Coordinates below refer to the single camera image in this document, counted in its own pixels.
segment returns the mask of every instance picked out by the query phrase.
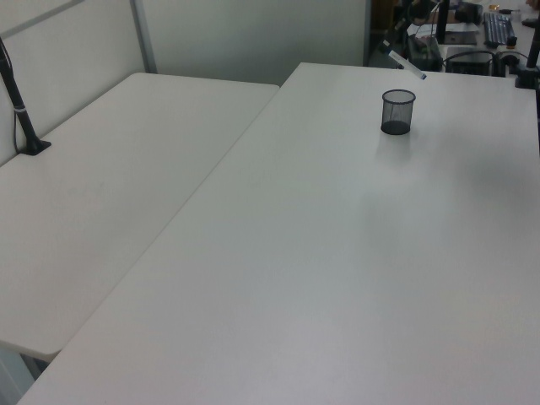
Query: desk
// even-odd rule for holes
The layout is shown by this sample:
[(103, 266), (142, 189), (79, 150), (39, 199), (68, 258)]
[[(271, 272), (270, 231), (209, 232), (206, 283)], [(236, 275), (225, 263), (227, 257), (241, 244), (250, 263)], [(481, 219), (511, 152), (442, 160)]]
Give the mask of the desk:
[[(525, 0), (500, 0), (500, 1), (489, 0), (487, 2), (482, 1), (481, 4), (483, 5), (483, 11), (485, 13), (487, 13), (487, 12), (489, 12), (489, 5), (490, 4), (499, 4), (501, 9), (503, 9), (503, 8), (518, 9), (519, 6), (523, 6), (525, 4)], [(532, 13), (531, 15), (529, 15), (529, 18), (532, 17), (533, 15), (537, 15), (537, 12), (533, 11), (532, 8), (528, 8), (528, 9), (530, 9), (531, 13)], [(520, 53), (523, 53), (524, 55), (528, 56), (529, 55), (529, 50), (531, 49), (532, 37), (533, 37), (533, 34), (534, 34), (534, 29), (524, 26), (521, 23), (521, 21), (512, 21), (512, 27), (513, 27), (514, 33), (516, 34), (516, 37), (517, 37), (517, 44), (516, 44), (515, 49), (506, 49), (506, 46), (499, 46), (496, 50), (494, 50), (492, 48), (488, 48), (487, 46), (485, 46), (483, 44), (484, 41), (485, 41), (485, 31), (484, 31), (483, 24), (478, 27), (479, 28), (479, 32), (478, 32), (478, 35), (477, 35), (477, 42), (478, 43), (477, 43), (476, 46), (459, 45), (458, 47), (467, 47), (467, 48), (470, 47), (470, 48), (473, 48), (473, 49), (488, 50), (488, 51), (492, 51), (493, 53), (495, 53), (497, 51), (501, 51), (501, 52), (516, 51), (516, 52), (520, 52)], [(440, 55), (442, 56), (443, 59), (446, 58), (446, 53), (448, 52), (449, 47), (453, 47), (453, 46), (443, 45), (443, 46), (439, 47), (440, 48)], [(524, 64), (527, 62), (524, 57), (520, 57), (520, 60)]]
[(301, 64), (20, 405), (536, 405), (537, 142), (509, 78)]
[(50, 360), (277, 91), (135, 74), (0, 169), (0, 344)]

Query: table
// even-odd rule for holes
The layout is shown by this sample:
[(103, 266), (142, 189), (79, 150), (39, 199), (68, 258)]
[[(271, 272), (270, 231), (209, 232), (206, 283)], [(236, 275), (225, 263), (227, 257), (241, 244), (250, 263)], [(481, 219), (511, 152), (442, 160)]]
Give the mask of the table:
[(0, 344), (51, 360), (277, 86), (135, 74), (0, 169)]
[[(522, 0), (500, 0), (500, 1), (483, 0), (483, 1), (472, 2), (472, 3), (480, 3), (480, 4), (482, 4), (483, 11), (484, 12), (489, 12), (489, 5), (490, 4), (499, 4), (501, 9), (503, 9), (503, 8), (519, 9), (520, 6), (522, 8), (524, 7), (525, 0), (523, 0), (523, 1)], [(537, 11), (532, 10), (532, 8), (526, 8), (526, 9), (528, 9), (530, 13), (527, 13), (527, 15), (524, 14), (523, 19), (532, 18), (532, 16), (536, 16), (536, 17), (538, 16)], [(496, 50), (494, 50), (494, 49), (488, 48), (486, 45), (484, 45), (483, 43), (485, 41), (485, 31), (484, 31), (483, 24), (478, 27), (478, 29), (479, 29), (479, 32), (478, 32), (478, 35), (477, 35), (477, 42), (478, 43), (477, 43), (476, 46), (459, 45), (457, 47), (466, 47), (466, 48), (472, 48), (472, 49), (488, 50), (488, 51), (492, 51), (492, 52), (516, 51), (516, 52), (520, 52), (520, 53), (528, 56), (529, 55), (529, 50), (531, 49), (532, 37), (533, 37), (533, 34), (534, 34), (534, 29), (524, 26), (523, 24), (521, 24), (521, 21), (512, 21), (512, 28), (514, 29), (514, 33), (516, 34), (516, 37), (517, 37), (517, 44), (516, 44), (515, 49), (506, 49), (506, 46), (499, 46)], [(448, 49), (451, 48), (451, 47), (456, 47), (456, 46), (452, 46), (452, 45), (450, 45), (450, 46), (449, 45), (441, 45), (441, 46), (439, 46), (440, 55), (442, 56), (443, 59), (446, 58), (446, 54), (448, 52)], [(523, 64), (527, 63), (527, 60), (524, 57), (520, 57), (520, 60), (521, 60), (521, 62), (523, 62)]]
[(537, 404), (535, 108), (301, 64), (20, 405)]

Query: black cable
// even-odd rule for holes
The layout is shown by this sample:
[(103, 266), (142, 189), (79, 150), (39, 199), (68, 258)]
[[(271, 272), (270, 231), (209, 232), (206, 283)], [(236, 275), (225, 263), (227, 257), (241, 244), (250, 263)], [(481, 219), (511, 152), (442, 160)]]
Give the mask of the black cable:
[(15, 147), (15, 153), (20, 154), (19, 148), (17, 148), (17, 113), (13, 112), (13, 146)]
[(435, 24), (435, 11), (437, 10), (437, 8), (439, 8), (439, 6), (440, 6), (440, 3), (437, 3), (435, 8), (433, 9), (433, 19), (431, 20), (431, 33), (429, 34), (430, 38), (433, 38), (433, 25)]
[(6, 49), (6, 46), (3, 44), (2, 38), (0, 38), (0, 47), (2, 47), (2, 53), (6, 56), (6, 59), (8, 59), (8, 65), (9, 70), (14, 70), (14, 65), (11, 64), (11, 58), (9, 57), (8, 50)]
[(521, 52), (516, 52), (516, 51), (504, 51), (504, 52), (499, 52), (499, 55), (504, 55), (505, 53), (514, 53), (516, 55), (521, 55), (523, 56), (524, 58), (528, 59), (528, 56), (527, 55), (524, 55), (522, 54)]
[(450, 61), (451, 59), (454, 59), (456, 57), (464, 57), (466, 55), (474, 55), (474, 54), (477, 54), (477, 53), (488, 53), (489, 55), (491, 55), (491, 58), (493, 59), (495, 57), (495, 54), (491, 51), (467, 51), (467, 52), (460, 52), (460, 53), (457, 53), (456, 55), (452, 55), (451, 57), (447, 57), (445, 60), (443, 60), (442, 62), (445, 63), (445, 62), (448, 62)]

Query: black cup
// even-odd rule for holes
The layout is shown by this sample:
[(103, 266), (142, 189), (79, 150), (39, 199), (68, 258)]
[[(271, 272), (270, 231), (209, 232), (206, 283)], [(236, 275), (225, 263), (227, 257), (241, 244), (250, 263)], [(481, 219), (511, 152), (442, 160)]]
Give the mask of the black cup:
[(408, 90), (388, 90), (382, 95), (381, 130), (389, 135), (403, 135), (411, 130), (416, 95)]

